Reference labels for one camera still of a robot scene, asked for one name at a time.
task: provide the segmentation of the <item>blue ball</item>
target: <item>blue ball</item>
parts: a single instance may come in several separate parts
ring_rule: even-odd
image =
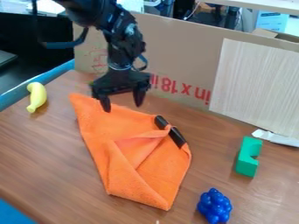
[[[231,201],[215,188],[204,192],[200,196],[197,209],[202,213],[210,224],[228,222],[230,212],[233,210]]]
[[[200,202],[198,203],[198,210],[203,215],[206,215],[209,211],[209,209],[207,209],[205,206],[203,206]]]
[[[209,221],[210,224],[217,224],[219,222],[219,217],[212,213],[208,213],[206,215],[206,219]]]
[[[200,197],[200,203],[205,207],[210,207],[212,205],[211,197],[207,192],[204,192]]]
[[[220,192],[213,193],[211,195],[211,201],[217,205],[221,205],[223,203],[223,194]]]
[[[211,188],[209,193],[218,193],[219,191],[216,188]]]
[[[229,204],[228,206],[225,206],[225,210],[227,213],[230,213],[233,210],[233,206]]]
[[[225,210],[220,205],[213,205],[211,208],[211,212],[215,215],[220,216],[221,214],[223,214],[225,212]]]
[[[229,220],[229,213],[223,213],[219,216],[220,222],[227,222]]]

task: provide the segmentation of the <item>orange towel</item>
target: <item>orange towel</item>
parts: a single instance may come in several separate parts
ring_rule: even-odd
[[[180,149],[160,130],[155,115],[71,94],[80,132],[108,194],[169,210],[191,162],[187,143]]]

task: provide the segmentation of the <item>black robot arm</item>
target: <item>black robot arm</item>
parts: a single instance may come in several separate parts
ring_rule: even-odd
[[[101,101],[109,112],[108,95],[133,91],[136,106],[143,103],[146,91],[150,88],[150,75],[140,73],[147,66],[142,56],[145,52],[143,35],[139,32],[136,19],[124,10],[115,0],[54,0],[66,8],[67,16],[84,27],[80,37],[74,42],[44,43],[47,48],[74,47],[84,42],[88,27],[101,30],[108,42],[107,74],[91,85],[93,97]],[[33,15],[37,15],[36,0],[33,2]],[[135,68],[133,63],[140,58],[145,66]]]

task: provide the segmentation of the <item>green toy block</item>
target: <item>green toy block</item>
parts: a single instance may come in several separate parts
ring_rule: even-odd
[[[260,163],[258,160],[252,157],[257,157],[260,155],[261,146],[262,141],[260,139],[252,138],[249,136],[243,137],[243,142],[235,167],[236,172],[251,178],[254,177]]]

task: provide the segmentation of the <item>table surface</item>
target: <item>table surface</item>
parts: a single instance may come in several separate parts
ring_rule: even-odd
[[[299,15],[298,0],[204,0],[200,2]]]
[[[298,223],[299,152],[265,142],[254,178],[237,174],[243,136],[255,127],[148,95],[136,108],[131,94],[112,101],[164,116],[188,141],[192,161],[169,212],[108,196],[79,133],[68,100],[89,94],[93,75],[66,73],[46,86],[48,103],[29,115],[28,98],[0,113],[0,198],[41,223],[206,223],[198,196],[216,187],[233,203],[230,223]]]

